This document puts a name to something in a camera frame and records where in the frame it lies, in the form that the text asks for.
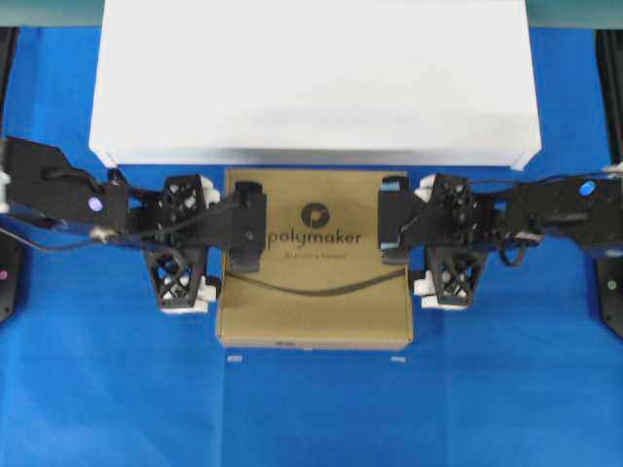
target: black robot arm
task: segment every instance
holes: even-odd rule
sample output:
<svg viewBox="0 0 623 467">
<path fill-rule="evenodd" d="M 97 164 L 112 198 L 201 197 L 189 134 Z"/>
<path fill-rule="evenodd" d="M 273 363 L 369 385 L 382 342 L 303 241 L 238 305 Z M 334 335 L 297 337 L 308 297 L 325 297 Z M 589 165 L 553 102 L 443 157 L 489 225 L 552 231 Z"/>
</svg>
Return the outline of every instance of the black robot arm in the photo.
<svg viewBox="0 0 623 467">
<path fill-rule="evenodd" d="M 58 148 L 15 138 L 0 143 L 0 156 L 0 211 L 82 234 L 87 243 L 143 250 L 164 311 L 202 311 L 216 300 L 220 281 L 206 271 L 209 248 L 227 251 L 232 270 L 260 267 L 267 200 L 259 184 L 238 183 L 221 199 L 200 175 L 167 178 L 159 192 L 130 186 L 118 169 L 98 183 Z"/>
<path fill-rule="evenodd" d="M 621 179 L 607 175 L 551 177 L 484 193 L 474 190 L 478 182 L 451 175 L 425 177 L 414 191 L 407 178 L 387 178 L 379 191 L 383 261 L 407 264 L 410 251 L 422 247 L 425 269 L 414 273 L 414 292 L 424 307 L 454 309 L 473 303 L 491 252 L 519 266 L 528 248 L 551 235 L 595 257 L 621 256 Z"/>
</svg>

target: white plastic part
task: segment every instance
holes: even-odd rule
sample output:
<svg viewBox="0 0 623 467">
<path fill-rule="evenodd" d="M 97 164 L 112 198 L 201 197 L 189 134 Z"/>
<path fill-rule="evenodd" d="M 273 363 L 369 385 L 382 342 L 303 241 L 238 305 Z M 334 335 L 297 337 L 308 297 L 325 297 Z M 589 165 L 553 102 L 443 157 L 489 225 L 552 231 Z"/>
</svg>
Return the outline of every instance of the white plastic part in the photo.
<svg viewBox="0 0 623 467">
<path fill-rule="evenodd" d="M 202 187 L 204 190 L 207 190 L 209 188 L 214 188 L 214 184 L 209 178 L 204 177 L 203 175 L 200 175 L 200 178 L 202 180 Z"/>
<path fill-rule="evenodd" d="M 208 206 L 221 200 L 220 192 L 214 189 L 204 190 L 203 196 L 205 197 L 205 204 Z"/>
<path fill-rule="evenodd" d="M 605 250 L 604 256 L 607 258 L 621 258 L 623 256 L 623 251 L 621 250 Z"/>
<path fill-rule="evenodd" d="M 429 202 L 432 195 L 432 190 L 430 190 L 429 188 L 416 188 L 413 193 L 422 201 Z"/>
<path fill-rule="evenodd" d="M 604 172 L 623 172 L 623 162 L 618 163 L 617 165 L 607 165 L 604 167 Z M 620 177 L 619 173 L 612 173 L 610 177 Z"/>
<path fill-rule="evenodd" d="M 437 178 L 436 173 L 426 175 L 420 180 L 420 188 L 432 188 L 432 186 L 435 184 L 435 178 Z"/>
<path fill-rule="evenodd" d="M 400 241 L 393 241 L 391 243 L 384 241 L 383 243 L 379 245 L 379 248 L 381 249 L 381 251 L 385 251 L 385 250 L 391 250 L 393 248 L 398 248 L 399 246 L 400 246 Z"/>
<path fill-rule="evenodd" d="M 422 297 L 421 307 L 422 308 L 438 308 L 438 309 L 444 309 L 446 311 L 461 311 L 462 309 L 467 308 L 467 306 L 458 306 L 458 305 L 439 305 L 439 302 L 437 301 L 437 296 L 435 295 Z"/>
<path fill-rule="evenodd" d="M 515 238 L 519 238 L 522 240 L 530 240 L 530 241 L 535 241 L 537 243 L 540 243 L 543 240 L 544 235 L 537 235 L 536 233 L 531 233 L 531 232 L 518 232 L 515 235 Z"/>
<path fill-rule="evenodd" d="M 202 277 L 202 285 L 197 293 L 197 300 L 202 300 L 207 304 L 210 302 L 216 302 L 216 287 L 213 285 L 207 285 L 205 283 L 205 277 Z"/>
<path fill-rule="evenodd" d="M 209 207 L 210 204 L 214 204 L 221 200 L 221 194 L 214 188 L 212 181 L 204 176 L 201 176 L 203 198 L 205 199 L 205 207 Z"/>
<path fill-rule="evenodd" d="M 57 229 L 67 229 L 67 223 L 61 223 L 59 227 L 57 227 Z M 117 231 L 113 231 L 112 229 L 104 229 L 102 227 L 99 226 L 95 226 L 91 229 L 91 231 L 89 232 L 89 236 L 93 239 L 93 240 L 97 240 L 97 241 L 101 241 L 102 243 L 106 243 L 106 241 L 108 240 L 109 236 L 115 235 L 117 234 Z"/>
<path fill-rule="evenodd" d="M 11 183 L 11 176 L 0 171 L 0 214 L 9 212 L 9 203 L 7 203 L 7 185 Z"/>
<path fill-rule="evenodd" d="M 428 270 L 424 275 L 424 279 L 413 281 L 413 293 L 420 297 L 435 294 L 435 284 L 432 280 L 432 272 Z"/>
</svg>

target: blue cloth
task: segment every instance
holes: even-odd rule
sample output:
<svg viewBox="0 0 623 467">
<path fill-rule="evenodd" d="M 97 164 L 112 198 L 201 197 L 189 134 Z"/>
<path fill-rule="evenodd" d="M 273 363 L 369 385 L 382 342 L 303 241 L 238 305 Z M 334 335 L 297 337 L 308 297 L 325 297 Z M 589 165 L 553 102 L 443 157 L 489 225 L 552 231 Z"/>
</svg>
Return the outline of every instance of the blue cloth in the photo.
<svg viewBox="0 0 623 467">
<path fill-rule="evenodd" d="M 5 131 L 101 179 L 88 150 L 98 34 L 21 31 Z M 439 168 L 528 180 L 608 163 L 593 32 L 535 29 L 531 41 L 541 154 L 524 173 Z M 412 167 L 412 181 L 435 170 Z M 223 179 L 209 166 L 124 172 L 155 189 L 176 173 Z M 491 258 L 469 311 L 416 303 L 401 364 L 387 352 L 225 351 L 214 308 L 158 313 L 138 253 L 29 252 L 18 313 L 0 329 L 0 466 L 618 467 L 623 342 L 599 321 L 594 281 L 563 240 L 519 269 Z"/>
</svg>

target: wire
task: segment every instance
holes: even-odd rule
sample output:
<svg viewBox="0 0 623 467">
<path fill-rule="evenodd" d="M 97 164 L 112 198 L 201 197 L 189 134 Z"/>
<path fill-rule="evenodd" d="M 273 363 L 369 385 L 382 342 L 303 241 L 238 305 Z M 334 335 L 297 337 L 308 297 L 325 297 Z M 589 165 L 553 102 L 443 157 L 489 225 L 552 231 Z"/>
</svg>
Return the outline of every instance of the wire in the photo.
<svg viewBox="0 0 623 467">
<path fill-rule="evenodd" d="M 502 246 L 501 243 L 497 245 L 497 248 L 498 248 L 497 252 L 499 253 L 500 260 L 504 263 L 505 266 L 508 266 L 509 268 L 518 267 L 520 264 L 523 263 L 524 257 L 526 256 L 526 247 L 523 247 L 523 246 L 518 247 L 517 256 L 515 257 L 513 261 L 510 261 L 508 259 L 507 250 L 506 248 Z"/>
<path fill-rule="evenodd" d="M 518 185 L 516 180 L 468 180 L 469 185 Z"/>
<path fill-rule="evenodd" d="M 569 178 L 583 178 L 583 177 L 599 177 L 599 176 L 606 176 L 606 175 L 618 175 L 618 176 L 623 176 L 623 172 L 618 171 L 618 170 L 614 170 L 611 172 L 608 171 L 598 171 L 598 172 L 584 172 L 584 173 L 576 173 L 573 175 L 551 175 L 549 177 L 545 177 L 545 178 L 541 178 L 540 180 L 536 180 L 533 183 L 547 183 L 547 182 L 553 182 L 555 180 L 558 179 L 569 179 Z"/>
<path fill-rule="evenodd" d="M 3 227 L 0 227 L 0 234 L 9 236 L 10 238 L 17 240 L 19 243 L 29 246 L 30 248 L 34 248 L 40 251 L 45 251 L 47 253 L 59 253 L 62 251 L 76 250 L 78 248 L 83 248 L 85 246 L 91 246 L 91 245 L 95 245 L 96 243 L 99 243 L 99 241 L 96 241 L 96 240 L 87 240 L 87 241 L 81 241 L 79 243 L 69 243 L 67 245 L 61 245 L 61 246 L 46 246 L 46 245 L 42 245 L 41 243 L 32 241 L 31 239 L 26 238 L 25 236 L 21 236 L 17 233 L 8 231 L 7 229 Z"/>
<path fill-rule="evenodd" d="M 400 228 L 400 230 L 398 231 L 398 234 L 403 234 L 406 231 L 408 231 L 409 229 L 411 229 L 413 227 L 413 225 L 418 221 L 419 217 L 420 216 L 418 216 L 417 214 L 415 216 L 413 216 L 409 222 L 407 222 L 405 225 L 403 225 Z"/>
<path fill-rule="evenodd" d="M 204 212 L 202 212 L 201 214 L 198 214 L 195 217 L 191 217 L 190 219 L 187 219 L 185 221 L 182 222 L 178 222 L 177 224 L 173 224 L 171 226 L 162 228 L 162 229 L 152 229 L 149 231 L 142 231 L 142 232 L 137 232 L 137 233 L 131 233 L 128 235 L 115 235 L 115 236 L 111 236 L 110 240 L 115 241 L 115 240 L 135 240 L 135 239 L 141 239 L 141 238 L 145 238 L 146 236 L 154 236 L 157 234 L 170 234 L 176 231 L 180 231 L 182 229 L 186 229 L 190 226 L 195 225 L 197 222 L 203 220 L 206 217 L 210 217 L 213 215 L 218 215 L 218 214 L 223 214 L 227 211 L 230 211 L 232 209 L 236 209 L 237 207 L 239 207 L 238 203 L 231 203 L 231 204 L 223 204 L 223 203 L 219 203 L 215 206 L 210 206 L 209 209 L 205 210 Z"/>
<path fill-rule="evenodd" d="M 404 276 L 405 270 L 404 268 L 396 269 L 392 272 L 388 272 L 387 274 L 379 275 L 377 277 L 373 277 L 371 279 L 364 280 L 361 282 L 356 282 L 354 284 L 343 285 L 342 287 L 334 287 L 330 289 L 321 289 L 321 290 L 305 290 L 305 289 L 292 289 L 289 287 L 282 287 L 280 285 L 270 284 L 262 280 L 253 279 L 252 277 L 248 277 L 246 275 L 239 275 L 239 274 L 236 274 L 235 272 L 230 272 L 228 270 L 225 271 L 225 275 L 227 277 L 234 277 L 237 280 L 248 282 L 258 287 L 263 287 L 265 289 L 270 289 L 270 290 L 277 290 L 279 292 L 283 292 L 286 294 L 302 295 L 304 297 L 337 297 L 340 295 L 350 294 L 352 292 L 365 289 L 372 285 L 377 285 L 382 282 L 386 282 L 396 277 Z"/>
</svg>

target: white box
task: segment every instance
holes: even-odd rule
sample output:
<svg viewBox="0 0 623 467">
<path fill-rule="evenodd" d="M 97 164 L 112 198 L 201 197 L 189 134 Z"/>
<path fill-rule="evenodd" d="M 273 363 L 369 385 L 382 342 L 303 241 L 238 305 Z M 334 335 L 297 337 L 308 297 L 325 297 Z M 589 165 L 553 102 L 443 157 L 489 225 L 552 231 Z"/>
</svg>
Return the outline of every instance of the white box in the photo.
<svg viewBox="0 0 623 467">
<path fill-rule="evenodd" d="M 91 149 L 120 163 L 512 165 L 522 0 L 107 0 Z"/>
</svg>

